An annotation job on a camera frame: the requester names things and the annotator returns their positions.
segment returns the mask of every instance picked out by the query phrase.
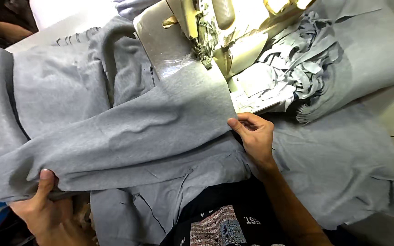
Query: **fabric pile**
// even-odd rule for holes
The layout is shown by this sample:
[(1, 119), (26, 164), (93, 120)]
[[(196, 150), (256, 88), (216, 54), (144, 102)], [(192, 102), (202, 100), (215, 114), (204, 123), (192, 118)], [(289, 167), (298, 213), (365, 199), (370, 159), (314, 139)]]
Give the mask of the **fabric pile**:
[[(294, 85), (297, 98), (320, 95), (326, 68), (338, 59), (336, 39), (330, 35), (331, 25), (331, 20), (320, 19), (314, 11), (303, 14), (298, 24), (273, 38), (271, 49), (264, 51), (258, 62), (271, 67), (274, 83)], [(268, 98), (267, 93), (262, 92), (261, 97)]]
[(236, 112), (285, 112), (296, 99), (320, 95), (326, 68), (339, 57), (331, 25), (311, 11), (272, 38), (257, 63), (228, 83)]
[(237, 113), (285, 112), (299, 100), (296, 119), (308, 123), (394, 85), (394, 14), (383, 0), (317, 1), (270, 45), (229, 81)]

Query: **sewing machine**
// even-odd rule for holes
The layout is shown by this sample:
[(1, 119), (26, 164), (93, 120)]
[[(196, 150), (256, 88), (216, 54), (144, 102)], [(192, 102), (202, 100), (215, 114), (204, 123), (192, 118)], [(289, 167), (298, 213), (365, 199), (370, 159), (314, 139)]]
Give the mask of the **sewing machine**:
[(135, 18), (156, 74), (174, 73), (197, 57), (226, 80), (252, 65), (272, 37), (315, 0), (162, 0)]

